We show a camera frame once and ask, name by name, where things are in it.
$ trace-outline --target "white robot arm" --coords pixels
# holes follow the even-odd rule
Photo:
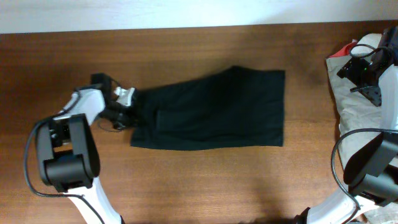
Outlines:
[[[348,78],[358,86],[351,91],[359,91],[375,106],[381,106],[380,129],[350,132],[378,131],[381,134],[348,161],[344,172],[346,185],[342,186],[348,191],[338,189],[323,203],[307,208],[296,216],[295,224],[348,223],[367,211],[397,201],[398,167],[389,164],[398,156],[397,42],[398,27],[385,30],[379,47],[373,49],[376,54],[371,63],[363,58],[373,53],[361,57],[351,55],[353,58],[339,71],[340,78]]]
[[[58,115],[40,121],[36,133],[37,160],[43,182],[54,186],[65,197],[71,195],[68,198],[89,224],[124,223],[101,186],[100,158],[90,131],[90,125],[97,117],[109,119],[115,129],[131,125],[129,112],[135,89],[124,90],[118,86],[115,99],[111,98],[111,83],[112,79],[105,74],[92,75],[91,85],[75,90]],[[54,151],[55,147],[66,144],[72,145],[72,149]],[[33,188],[26,167],[30,189],[37,195],[48,197],[49,194]]]

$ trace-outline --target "black cable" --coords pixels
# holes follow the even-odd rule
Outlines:
[[[78,98],[75,100],[75,102],[73,102],[73,104],[67,108],[62,110],[61,113],[53,115],[53,116],[49,116],[48,118],[45,118],[39,122],[37,122],[34,127],[32,128],[32,131],[29,134],[29,137],[27,139],[26,145],[25,145],[25,151],[24,151],[24,177],[25,177],[25,181],[27,186],[29,187],[30,191],[33,192],[33,194],[36,194],[40,197],[48,197],[48,198],[66,198],[66,197],[75,197],[80,199],[82,202],[84,202],[87,207],[89,207],[91,209],[91,211],[94,212],[94,214],[98,217],[98,219],[101,221],[102,224],[105,224],[104,220],[101,218],[101,216],[99,215],[99,213],[90,205],[90,203],[87,202],[87,200],[82,196],[82,195],[75,195],[75,194],[69,194],[69,195],[65,195],[65,194],[45,194],[45,193],[41,193],[38,192],[32,185],[32,183],[30,182],[29,179],[29,173],[28,173],[28,168],[27,168],[27,161],[28,161],[28,154],[29,154],[29,146],[30,146],[30,142],[32,141],[33,136],[35,136],[37,130],[46,122],[48,122],[50,119],[52,118],[56,118],[59,116],[62,116],[66,113],[68,113],[70,110],[73,109],[73,107],[76,106],[76,104],[78,103],[78,101],[81,98],[81,94],[80,91],[77,90],[78,93]]]
[[[106,132],[118,133],[118,132],[121,132],[121,131],[122,131],[122,130],[113,131],[113,130],[110,130],[110,129],[106,129],[106,128],[104,128],[104,127],[101,126],[101,121],[103,121],[103,118],[101,118],[99,121],[97,121],[97,126],[98,126],[100,129],[102,129],[102,130],[104,130],[104,131],[106,131]]]
[[[337,140],[335,146],[333,146],[333,150],[331,152],[331,159],[330,159],[330,163],[331,163],[331,173],[333,174],[333,178],[335,179],[337,185],[339,186],[339,188],[344,192],[344,194],[346,194],[356,205],[355,211],[351,214],[351,216],[343,223],[346,224],[348,223],[353,217],[355,217],[355,215],[357,214],[357,212],[361,209],[361,206],[359,204],[359,202],[344,188],[343,184],[341,184],[340,180],[337,177],[336,174],[336,169],[335,169],[335,156],[336,156],[336,151],[338,149],[338,146],[340,145],[340,143],[347,138],[348,136],[352,135],[352,134],[356,134],[356,133],[363,133],[363,132],[380,132],[380,133],[389,133],[389,134],[398,134],[398,130],[393,130],[393,129],[382,129],[382,128],[361,128],[361,129],[355,129],[352,131],[349,131],[347,133],[345,133],[344,135],[342,135],[339,140]]]
[[[370,53],[366,54],[366,55],[357,56],[357,55],[355,55],[355,54],[352,53],[352,51],[353,51],[353,49],[354,49],[355,47],[367,47],[367,48],[372,49],[372,51],[371,51]],[[389,52],[391,55],[394,55],[394,51],[393,51],[392,49],[388,48],[388,47],[378,47],[378,48],[374,48],[374,47],[372,47],[372,46],[370,46],[370,45],[368,45],[368,44],[357,44],[357,45],[355,45],[355,46],[349,51],[349,55],[350,55],[351,57],[353,57],[353,58],[361,59],[361,58],[366,58],[366,57],[368,57],[368,56],[370,56],[370,55],[372,55],[372,54],[374,54],[374,53],[376,53],[376,52],[379,52],[379,51],[381,51],[381,50],[385,50],[385,51]]]
[[[114,78],[110,77],[110,79],[112,81],[114,81],[118,87],[120,87],[120,88],[122,87],[122,85],[120,85],[120,83],[118,81],[116,81]]]

